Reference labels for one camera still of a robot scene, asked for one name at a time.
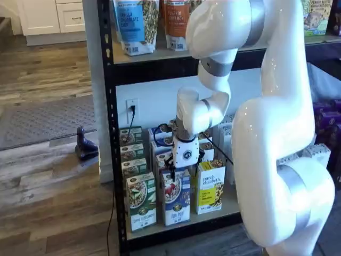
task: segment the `cable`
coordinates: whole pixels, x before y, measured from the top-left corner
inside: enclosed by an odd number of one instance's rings
[[[135,117],[135,109],[136,109],[136,107],[134,105],[132,105],[131,106],[131,110],[133,112],[133,117],[132,117],[132,121],[131,121],[130,126],[129,126],[129,131],[128,131],[128,136],[127,136],[127,139],[126,139],[126,143],[128,142],[130,131],[132,129],[132,125],[133,125],[133,121],[134,121],[134,117]],[[108,223],[108,228],[107,228],[107,253],[108,253],[108,256],[110,256],[110,250],[109,250],[109,231],[110,231],[110,225],[111,225],[111,220],[112,220],[112,215],[113,215],[114,208],[115,208],[115,186],[113,184],[112,185],[111,215],[110,215],[110,219],[109,219],[109,223]]]
[[[132,118],[132,121],[130,122],[129,131],[128,131],[128,136],[127,136],[127,138],[126,138],[126,143],[127,143],[128,140],[129,140],[130,131],[131,131],[131,129],[132,129],[132,125],[133,125],[133,121],[134,121],[134,117],[135,117],[135,106],[132,105],[132,106],[131,106],[131,109],[132,109],[132,112],[133,112],[133,118]]]
[[[209,141],[209,142],[211,142],[212,143],[212,145],[216,148],[216,149],[218,149],[219,151],[220,151],[220,153],[222,153],[225,157],[226,157],[226,159],[233,165],[233,162],[231,161],[231,159],[216,145],[216,144],[214,144],[214,142],[213,141],[211,141],[211,139],[208,137],[208,136],[206,136],[206,134],[203,132],[202,133],[204,136],[205,136],[205,138]]]

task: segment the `power outlet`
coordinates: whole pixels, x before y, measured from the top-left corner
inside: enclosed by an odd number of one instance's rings
[[[126,100],[127,104],[127,123],[130,124],[133,118],[133,112],[130,108],[131,106],[135,106],[135,117],[133,124],[139,120],[140,118],[140,100],[139,99],[132,99],[132,100]]]

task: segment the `black metal shelving unit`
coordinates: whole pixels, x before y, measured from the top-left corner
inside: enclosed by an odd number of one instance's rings
[[[126,255],[129,254],[130,251],[142,249],[144,247],[241,223],[242,219],[240,213],[234,212],[232,214],[197,221],[195,223],[179,225],[173,228],[164,228],[163,230],[148,233],[147,235],[128,236],[119,153],[116,86],[195,76],[197,75],[198,60],[191,58],[185,53],[177,55],[177,53],[172,52],[174,57],[167,56],[166,58],[153,59],[153,54],[148,54],[147,57],[125,57],[126,59],[124,61],[114,61],[116,52],[115,47],[113,47],[112,38],[115,37],[115,35],[112,33],[111,28],[109,0],[97,0],[97,3],[105,92],[107,97],[120,253]],[[261,67],[264,54],[265,48],[262,46],[241,49],[233,64],[233,70]],[[335,36],[307,38],[306,56],[308,62],[316,63],[321,63],[321,60],[340,59],[341,39]]]

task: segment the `black boot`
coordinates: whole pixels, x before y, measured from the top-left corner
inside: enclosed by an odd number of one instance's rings
[[[75,152],[80,160],[87,160],[98,155],[98,146],[85,138],[84,128],[77,128],[77,145]]]

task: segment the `granola bag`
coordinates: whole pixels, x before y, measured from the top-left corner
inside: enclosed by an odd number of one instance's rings
[[[187,51],[186,27],[191,13],[203,0],[164,0],[167,48]]]
[[[155,50],[159,0],[114,0],[123,51],[130,56]]]

